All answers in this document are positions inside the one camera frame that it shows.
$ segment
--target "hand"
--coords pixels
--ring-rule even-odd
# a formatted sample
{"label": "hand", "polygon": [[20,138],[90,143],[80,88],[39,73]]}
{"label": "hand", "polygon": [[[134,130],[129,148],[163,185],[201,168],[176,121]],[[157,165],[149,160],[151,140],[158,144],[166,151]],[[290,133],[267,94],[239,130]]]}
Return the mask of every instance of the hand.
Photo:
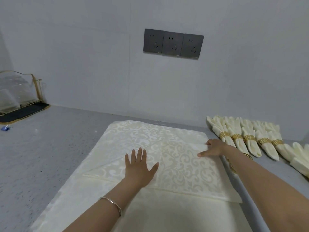
{"label": "hand", "polygon": [[158,170],[159,163],[156,163],[150,171],[148,171],[146,160],[147,153],[143,150],[141,154],[141,147],[138,149],[137,157],[135,157],[135,150],[131,154],[131,163],[129,161],[128,154],[125,155],[126,160],[126,176],[129,182],[137,184],[139,187],[145,187],[153,179],[155,173]]}
{"label": "hand", "polygon": [[198,153],[197,156],[199,157],[206,157],[206,156],[220,156],[225,154],[225,149],[229,147],[228,144],[224,143],[219,139],[209,139],[206,142],[206,145],[211,145],[211,149],[208,151],[203,151]]}

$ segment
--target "gray countertop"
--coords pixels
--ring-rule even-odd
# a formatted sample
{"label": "gray countertop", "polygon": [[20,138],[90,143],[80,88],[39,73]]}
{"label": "gray countertop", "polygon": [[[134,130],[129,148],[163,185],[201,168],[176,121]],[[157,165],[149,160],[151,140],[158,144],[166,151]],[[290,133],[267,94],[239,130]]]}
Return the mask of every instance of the gray countertop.
{"label": "gray countertop", "polygon": [[[28,231],[108,125],[123,120],[195,130],[217,138],[209,128],[52,106],[0,132],[0,231]],[[265,154],[254,160],[309,198],[309,181],[286,161],[275,162]],[[225,160],[223,164],[243,199],[241,207],[252,230],[268,231],[238,176]]]}

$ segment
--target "folded napkin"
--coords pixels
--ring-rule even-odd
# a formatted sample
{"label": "folded napkin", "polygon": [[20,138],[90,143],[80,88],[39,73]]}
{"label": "folded napkin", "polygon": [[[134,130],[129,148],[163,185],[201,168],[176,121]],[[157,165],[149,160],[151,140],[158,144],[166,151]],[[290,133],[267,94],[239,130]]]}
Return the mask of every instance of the folded napkin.
{"label": "folded napkin", "polygon": [[249,151],[255,157],[261,157],[262,153],[255,139],[255,130],[253,129],[252,122],[250,120],[242,119],[241,117],[239,117],[239,120],[240,120],[242,136],[244,137],[244,140],[247,144]]}
{"label": "folded napkin", "polygon": [[306,144],[303,148],[299,143],[293,143],[293,150],[296,155],[290,163],[301,174],[309,178],[309,145]]}
{"label": "folded napkin", "polygon": [[272,159],[279,161],[279,156],[272,145],[268,132],[265,130],[264,126],[262,125],[261,121],[253,121],[253,129],[255,130],[255,137],[257,142],[260,144],[260,146],[264,149],[266,154],[271,157]]}
{"label": "folded napkin", "polygon": [[268,132],[269,139],[272,141],[276,150],[285,158],[291,162],[295,157],[293,149],[290,145],[283,143],[282,136],[280,134],[280,126],[269,122],[262,122],[265,130]]}
{"label": "folded napkin", "polygon": [[242,153],[249,154],[246,144],[241,136],[241,127],[239,118],[235,119],[234,117],[224,117],[225,125],[227,131],[232,137],[236,147]]}
{"label": "folded napkin", "polygon": [[214,118],[210,118],[207,116],[206,120],[211,124],[213,127],[214,133],[225,143],[236,147],[230,134],[227,131],[226,125],[224,124],[224,119],[219,116],[214,116]]}

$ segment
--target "gold wire rack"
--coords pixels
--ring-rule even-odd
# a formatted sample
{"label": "gold wire rack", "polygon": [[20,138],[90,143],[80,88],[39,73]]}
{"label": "gold wire rack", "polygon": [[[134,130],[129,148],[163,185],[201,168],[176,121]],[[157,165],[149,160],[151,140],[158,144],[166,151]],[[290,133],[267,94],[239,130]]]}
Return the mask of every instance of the gold wire rack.
{"label": "gold wire rack", "polygon": [[32,81],[33,81],[33,84],[34,84],[34,87],[35,87],[35,89],[36,89],[36,94],[37,94],[38,100],[36,100],[36,101],[34,101],[34,102],[29,102],[29,103],[23,104],[20,108],[15,109],[15,110],[12,110],[12,111],[9,111],[9,112],[2,112],[2,113],[0,112],[0,116],[4,116],[4,115],[9,114],[9,113],[11,113],[11,112],[13,112],[13,111],[17,111],[17,110],[19,110],[19,109],[23,109],[23,108],[25,108],[25,107],[27,107],[27,106],[30,106],[30,105],[35,104],[35,103],[38,103],[38,102],[44,103],[44,99],[43,99],[43,96],[42,96],[42,89],[41,89],[41,80],[42,80],[42,79],[36,79],[35,76],[34,76],[33,74],[30,74],[30,73],[28,73],[28,74],[23,74],[23,73],[20,73],[20,72],[17,72],[17,71],[12,71],[12,70],[0,71],[0,74],[1,74],[1,73],[5,73],[5,72],[16,72],[16,73],[19,73],[19,74],[21,74],[21,75],[31,75]]}

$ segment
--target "blue object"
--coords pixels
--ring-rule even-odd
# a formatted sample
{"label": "blue object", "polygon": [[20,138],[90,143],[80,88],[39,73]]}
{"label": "blue object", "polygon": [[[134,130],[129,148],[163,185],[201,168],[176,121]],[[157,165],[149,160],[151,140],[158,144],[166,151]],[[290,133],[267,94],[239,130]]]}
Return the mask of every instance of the blue object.
{"label": "blue object", "polygon": [[10,125],[6,125],[6,126],[3,126],[2,128],[1,128],[1,131],[8,131],[8,130],[10,130],[11,129],[11,127],[10,127]]}

